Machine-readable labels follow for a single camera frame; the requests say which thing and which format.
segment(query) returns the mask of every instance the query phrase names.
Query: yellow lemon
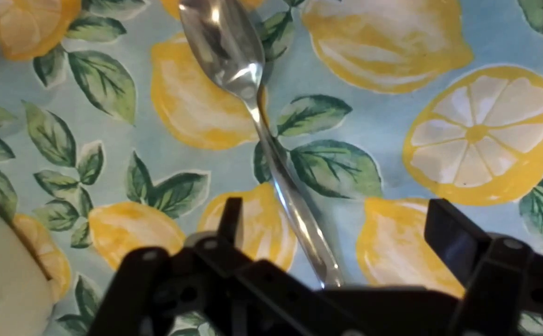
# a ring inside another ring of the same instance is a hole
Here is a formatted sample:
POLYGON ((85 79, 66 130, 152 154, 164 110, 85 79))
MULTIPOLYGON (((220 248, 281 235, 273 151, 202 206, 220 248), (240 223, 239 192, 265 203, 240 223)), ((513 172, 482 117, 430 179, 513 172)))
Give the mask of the yellow lemon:
POLYGON ((458 0, 309 0, 303 24, 335 75, 377 92, 410 92, 472 61, 458 0))
POLYGON ((425 242, 429 200, 365 200, 356 259, 373 285, 423 285, 454 296, 464 288, 425 242))
POLYGON ((13 228, 48 277, 54 301, 59 301, 66 295, 71 281, 66 255, 53 242, 49 231, 36 219, 17 213, 13 219, 13 228))
POLYGON ((269 183, 214 198, 203 212, 198 231, 218 229, 229 197, 243 198, 243 227, 239 228, 237 246, 251 259, 267 259, 287 271, 296 253, 296 236, 269 183))
POLYGON ((64 37, 81 11, 81 0, 0 0, 0 45, 4 57, 43 56, 64 37))
MULTIPOLYGON (((252 9, 257 8, 260 6, 265 0, 239 0, 243 6, 248 10, 251 11, 252 9)), ((161 3, 163 4, 163 8, 169 13, 171 16, 173 16, 176 20, 180 19, 180 12, 178 9, 178 4, 180 0, 162 0, 161 3)))
POLYGON ((451 202, 488 206, 527 194, 543 177, 543 78, 498 66, 460 79, 418 115, 403 161, 451 202))
POLYGON ((207 78, 183 34, 154 45, 151 58, 151 99, 176 139, 214 150, 258 140, 244 104, 207 78))
POLYGON ((88 215, 92 244, 114 270, 130 251, 159 246, 173 255, 182 249, 184 233, 165 213, 136 202, 94 208, 88 215))

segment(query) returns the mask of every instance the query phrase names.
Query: white container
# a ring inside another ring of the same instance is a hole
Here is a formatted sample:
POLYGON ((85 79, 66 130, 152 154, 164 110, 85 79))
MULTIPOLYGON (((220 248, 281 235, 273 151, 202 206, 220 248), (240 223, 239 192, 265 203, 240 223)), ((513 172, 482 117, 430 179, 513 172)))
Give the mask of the white container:
POLYGON ((43 272, 0 217, 0 336, 40 336, 52 307, 43 272))

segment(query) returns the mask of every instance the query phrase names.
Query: metal spoon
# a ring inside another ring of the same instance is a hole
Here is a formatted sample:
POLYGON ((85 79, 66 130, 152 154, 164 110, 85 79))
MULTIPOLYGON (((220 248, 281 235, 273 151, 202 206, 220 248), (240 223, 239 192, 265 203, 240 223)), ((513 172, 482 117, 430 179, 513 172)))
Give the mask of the metal spoon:
POLYGON ((259 111, 265 54, 246 10, 238 0, 181 0, 179 7, 186 39, 207 77, 242 99, 253 117, 278 198, 321 285, 339 287, 344 280, 336 259, 259 111))

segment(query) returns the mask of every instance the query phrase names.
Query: tablecloth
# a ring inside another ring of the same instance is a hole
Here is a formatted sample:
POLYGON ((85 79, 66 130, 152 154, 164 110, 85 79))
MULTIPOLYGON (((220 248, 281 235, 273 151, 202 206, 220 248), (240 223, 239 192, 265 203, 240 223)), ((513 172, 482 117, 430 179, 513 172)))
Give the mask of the tablecloth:
MULTIPOLYGON (((543 0, 243 3, 261 106, 348 283, 461 295, 423 242, 436 196, 543 253, 543 0)), ((50 279, 47 336, 85 334, 128 251, 178 251, 228 196, 245 201, 241 248, 317 287, 177 0, 0 0, 0 214, 50 279)), ((174 334, 215 331, 190 314, 174 334)))

